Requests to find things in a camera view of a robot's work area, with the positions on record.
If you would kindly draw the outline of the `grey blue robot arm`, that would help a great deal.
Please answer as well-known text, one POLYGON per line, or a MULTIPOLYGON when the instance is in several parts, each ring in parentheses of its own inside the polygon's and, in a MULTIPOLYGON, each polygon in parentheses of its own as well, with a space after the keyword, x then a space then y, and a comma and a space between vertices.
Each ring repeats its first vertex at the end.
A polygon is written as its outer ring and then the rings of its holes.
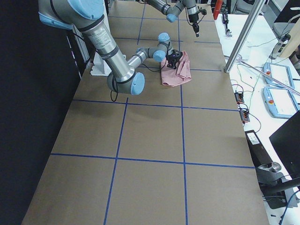
POLYGON ((195 36, 199 37, 199 23, 207 14, 207 10, 197 6, 196 0, 178 0, 174 6, 169 5, 166 0, 142 0, 142 3, 148 4, 160 11, 171 23, 176 21, 181 12, 185 10, 188 24, 192 26, 195 36))
POLYGON ((107 85, 116 93, 139 95, 145 85, 144 75, 136 72, 146 59, 165 61, 167 67, 176 69, 183 52, 175 50, 169 35, 164 32, 158 36, 158 45, 139 48, 129 60, 105 25, 105 6, 102 0, 40 0, 39 19, 48 26, 71 30, 76 27, 92 42, 96 52, 108 64, 111 73, 107 85))

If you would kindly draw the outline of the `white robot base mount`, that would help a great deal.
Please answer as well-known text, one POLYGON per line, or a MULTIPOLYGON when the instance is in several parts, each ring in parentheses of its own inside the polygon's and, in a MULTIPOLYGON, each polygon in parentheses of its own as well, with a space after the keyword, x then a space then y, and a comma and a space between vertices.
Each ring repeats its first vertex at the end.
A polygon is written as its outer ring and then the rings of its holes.
MULTIPOLYGON (((103 5, 105 7, 104 10, 104 24, 106 25, 107 29, 110 31, 110 27, 109 27, 109 22, 108 22, 108 6, 109 6, 109 1, 108 0, 104 0, 103 1, 103 5)), ((91 75, 93 76, 108 76, 111 72, 110 67, 107 65, 107 63, 102 60, 102 58, 100 57, 100 55, 98 53, 95 53, 94 59, 93 59, 93 66, 91 69, 91 75)))

